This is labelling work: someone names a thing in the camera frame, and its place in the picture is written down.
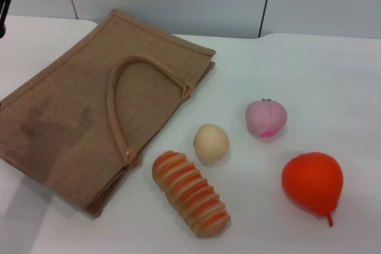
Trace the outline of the brown jute tote bag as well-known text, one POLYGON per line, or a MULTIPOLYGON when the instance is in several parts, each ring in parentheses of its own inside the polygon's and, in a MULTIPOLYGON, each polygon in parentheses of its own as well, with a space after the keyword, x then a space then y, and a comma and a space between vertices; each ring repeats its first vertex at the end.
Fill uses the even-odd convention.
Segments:
POLYGON ((99 217, 214 55, 114 10, 0 101, 0 158, 99 217))

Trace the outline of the beige egg yolk pastry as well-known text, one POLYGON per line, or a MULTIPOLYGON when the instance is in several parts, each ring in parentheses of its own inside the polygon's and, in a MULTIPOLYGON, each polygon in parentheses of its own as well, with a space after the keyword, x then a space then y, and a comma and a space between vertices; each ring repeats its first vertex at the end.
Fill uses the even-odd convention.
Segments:
POLYGON ((214 164, 226 157, 230 142, 221 127, 215 124, 204 124, 200 126, 193 138, 193 147, 201 162, 214 164))

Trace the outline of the orange striped bread loaf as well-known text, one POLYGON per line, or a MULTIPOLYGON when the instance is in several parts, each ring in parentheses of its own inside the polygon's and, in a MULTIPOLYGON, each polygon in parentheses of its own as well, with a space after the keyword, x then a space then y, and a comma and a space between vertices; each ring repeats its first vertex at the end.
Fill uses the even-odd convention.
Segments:
POLYGON ((152 178, 196 236, 224 232, 231 219, 226 205, 185 154, 170 150, 160 155, 152 165, 152 178))

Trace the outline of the pink peach toy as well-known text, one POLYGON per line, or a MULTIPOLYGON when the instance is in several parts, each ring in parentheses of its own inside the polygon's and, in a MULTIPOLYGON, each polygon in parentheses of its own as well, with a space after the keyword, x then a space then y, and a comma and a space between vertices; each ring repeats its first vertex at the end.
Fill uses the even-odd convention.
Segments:
POLYGON ((288 114, 277 101, 262 98, 250 103, 245 111, 246 127, 251 135, 272 138, 286 125, 288 114))

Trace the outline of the orange pear toy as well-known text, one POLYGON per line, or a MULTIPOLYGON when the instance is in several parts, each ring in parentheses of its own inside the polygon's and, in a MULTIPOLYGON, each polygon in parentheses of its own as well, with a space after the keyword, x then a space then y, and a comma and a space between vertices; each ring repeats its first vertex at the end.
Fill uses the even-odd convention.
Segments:
POLYGON ((321 152, 298 155, 283 167, 281 181, 292 201, 318 217, 327 218, 333 227, 332 212, 343 188, 343 172, 334 157, 321 152))

